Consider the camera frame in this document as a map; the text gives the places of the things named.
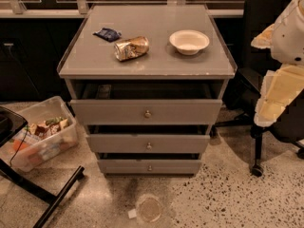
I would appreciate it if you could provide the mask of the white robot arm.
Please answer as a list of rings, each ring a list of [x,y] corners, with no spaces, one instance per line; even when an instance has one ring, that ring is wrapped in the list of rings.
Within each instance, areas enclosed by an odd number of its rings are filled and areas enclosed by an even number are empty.
[[[268,48],[281,66],[268,70],[262,81],[254,122],[268,127],[304,89],[304,0],[292,0],[275,22],[251,42]]]

